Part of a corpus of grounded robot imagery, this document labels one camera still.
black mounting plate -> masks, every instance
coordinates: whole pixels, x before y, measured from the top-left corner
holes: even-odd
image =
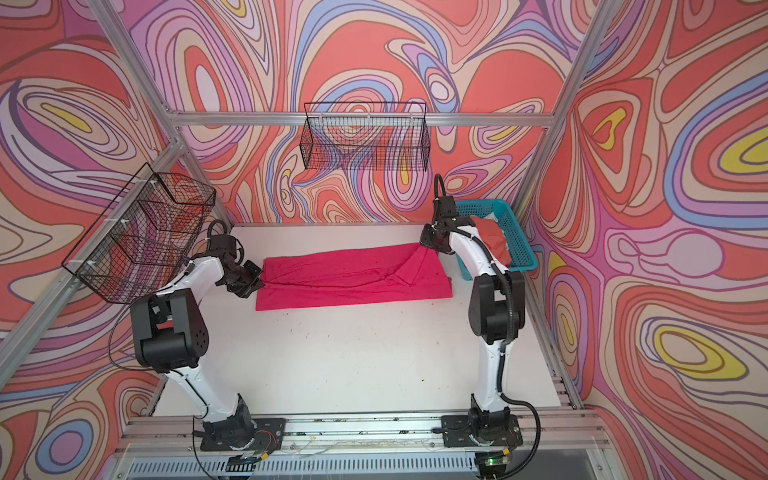
[[[254,422],[253,427],[256,429],[256,431],[260,430],[266,430],[267,432],[274,435],[275,439],[277,440],[277,446],[272,448],[272,445],[270,445],[270,442],[274,445],[274,442],[272,441],[272,437],[267,435],[266,433],[257,433],[256,436],[253,438],[253,443],[251,443],[244,452],[250,452],[252,450],[255,450],[257,452],[265,451],[267,448],[269,448],[270,452],[274,452],[275,450],[280,450],[280,448],[283,446],[283,434],[286,431],[286,420],[285,419],[252,419]],[[202,452],[235,452],[236,450],[232,450],[226,445],[216,445],[213,442],[206,442],[206,439],[203,438],[203,441],[200,443],[200,450]]]
[[[510,426],[520,428],[518,420],[512,416],[510,418]],[[507,441],[504,437],[494,439],[491,445],[479,445],[470,435],[469,429],[469,417],[466,415],[444,415],[440,417],[440,425],[442,427],[442,443],[446,447],[505,447]]]

wire mesh basket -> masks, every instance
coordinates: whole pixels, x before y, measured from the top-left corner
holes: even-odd
[[[183,174],[153,171],[134,188],[141,190],[88,257],[69,260],[98,219],[61,262],[109,303],[130,303],[176,276],[216,201],[211,186]]]
[[[307,170],[427,170],[427,106],[421,102],[304,104],[301,157]]]

pink fabric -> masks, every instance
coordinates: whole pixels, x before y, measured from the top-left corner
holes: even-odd
[[[418,243],[264,260],[256,310],[451,298],[437,252]]]

basket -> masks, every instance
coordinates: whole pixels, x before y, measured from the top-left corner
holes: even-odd
[[[497,223],[507,238],[507,247],[512,257],[512,264],[507,265],[507,267],[511,271],[526,272],[534,270],[538,266],[538,260],[536,260],[536,256],[533,254],[533,250],[525,239],[523,230],[507,202],[503,200],[459,200],[456,202],[456,209],[462,217],[485,218],[490,214],[496,216]],[[469,270],[464,266],[462,259],[458,255],[456,259],[458,260],[458,268],[462,271],[462,278],[472,280],[472,275],[469,274]]]
[[[114,226],[88,257],[82,262],[70,260],[101,217],[61,262],[62,267],[108,303],[131,303],[174,278],[187,262],[203,221],[216,201],[216,191],[211,186],[183,174],[152,172],[143,186],[134,188],[141,189],[135,200],[114,220]],[[71,270],[70,263],[79,265]]]
[[[299,144],[307,170],[427,171],[429,129],[420,102],[310,102]]]

red cloth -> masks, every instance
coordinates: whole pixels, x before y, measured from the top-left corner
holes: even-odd
[[[497,223],[490,219],[472,217],[482,242],[493,253],[496,260],[506,266],[512,264],[512,257],[509,254],[507,237],[504,236],[504,230]]]
[[[264,260],[256,310],[451,298],[437,252],[418,243]]]

